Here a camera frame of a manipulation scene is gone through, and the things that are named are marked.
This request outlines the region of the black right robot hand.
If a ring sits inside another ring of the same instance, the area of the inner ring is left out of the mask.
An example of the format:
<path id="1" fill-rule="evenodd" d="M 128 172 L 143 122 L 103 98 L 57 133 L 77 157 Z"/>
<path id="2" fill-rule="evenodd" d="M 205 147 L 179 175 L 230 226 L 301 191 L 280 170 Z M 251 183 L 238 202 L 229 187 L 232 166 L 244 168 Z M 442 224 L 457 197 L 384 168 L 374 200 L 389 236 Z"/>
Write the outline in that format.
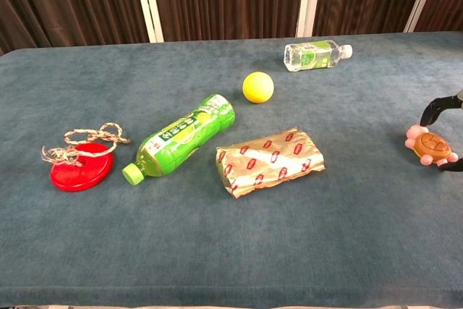
<path id="1" fill-rule="evenodd" d="M 427 127 L 435 123 L 442 111 L 447 109 L 462 109 L 462 95 L 463 91 L 461 90 L 454 96 L 436 98 L 431 101 L 422 113 L 420 126 Z M 456 162 L 449 161 L 446 164 L 439 164 L 438 168 L 441 171 L 447 172 L 463 172 L 462 158 Z"/>

